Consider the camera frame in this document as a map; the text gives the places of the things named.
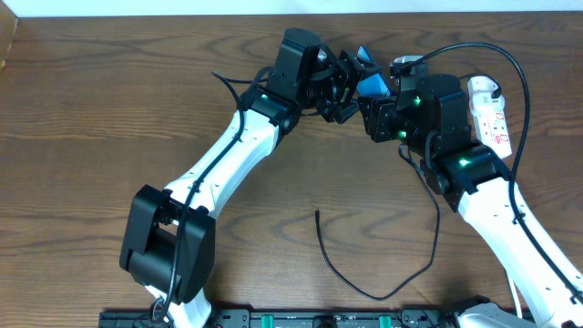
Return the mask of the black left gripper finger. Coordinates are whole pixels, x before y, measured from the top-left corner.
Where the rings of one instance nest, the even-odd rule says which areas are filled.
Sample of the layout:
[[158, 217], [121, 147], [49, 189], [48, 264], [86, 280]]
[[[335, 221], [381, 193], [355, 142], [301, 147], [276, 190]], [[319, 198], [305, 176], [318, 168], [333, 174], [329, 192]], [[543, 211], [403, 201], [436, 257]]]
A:
[[359, 111], [359, 105], [355, 101], [351, 102], [350, 104], [339, 105], [335, 114], [334, 114], [334, 120], [338, 124], [344, 124], [348, 119], [350, 119], [358, 111]]
[[360, 58], [359, 63], [361, 65], [359, 68], [359, 71], [361, 72], [361, 80], [365, 80], [382, 71], [382, 68], [379, 65], [377, 65], [375, 62], [371, 62], [370, 60]]

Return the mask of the blue screen smartphone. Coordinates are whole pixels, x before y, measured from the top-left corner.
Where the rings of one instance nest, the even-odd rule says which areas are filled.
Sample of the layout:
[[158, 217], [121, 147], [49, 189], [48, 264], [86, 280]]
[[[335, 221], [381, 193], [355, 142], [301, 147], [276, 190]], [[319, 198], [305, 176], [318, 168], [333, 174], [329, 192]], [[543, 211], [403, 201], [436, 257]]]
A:
[[[369, 47], [366, 45], [359, 46], [357, 57], [373, 64], [377, 63]], [[390, 97], [395, 94], [394, 89], [382, 71], [360, 81], [356, 87], [356, 91], [359, 97]]]

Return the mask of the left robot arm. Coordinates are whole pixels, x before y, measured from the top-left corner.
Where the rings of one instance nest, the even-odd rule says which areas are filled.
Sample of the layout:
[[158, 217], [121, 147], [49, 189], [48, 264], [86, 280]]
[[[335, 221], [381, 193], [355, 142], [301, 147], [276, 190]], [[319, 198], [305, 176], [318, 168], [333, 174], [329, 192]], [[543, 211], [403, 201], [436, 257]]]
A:
[[203, 286], [214, 264], [216, 221], [230, 196], [304, 110], [339, 124], [350, 118], [358, 84], [379, 70], [367, 56], [335, 55], [309, 30], [286, 30], [274, 64], [233, 95], [233, 119], [206, 154], [163, 190], [145, 185], [136, 193], [119, 265], [153, 294], [149, 324], [205, 325], [211, 306]]

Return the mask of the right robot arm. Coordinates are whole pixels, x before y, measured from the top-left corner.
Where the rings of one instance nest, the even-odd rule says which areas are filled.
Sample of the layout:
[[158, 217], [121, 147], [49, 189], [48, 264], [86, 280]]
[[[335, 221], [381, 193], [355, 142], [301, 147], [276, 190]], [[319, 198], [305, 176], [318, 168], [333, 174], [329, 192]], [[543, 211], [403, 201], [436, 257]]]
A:
[[356, 89], [367, 133], [401, 140], [421, 157], [415, 169], [487, 243], [519, 289], [538, 327], [582, 324], [582, 274], [537, 221], [520, 194], [505, 99], [488, 75], [408, 73], [392, 90], [383, 75]]

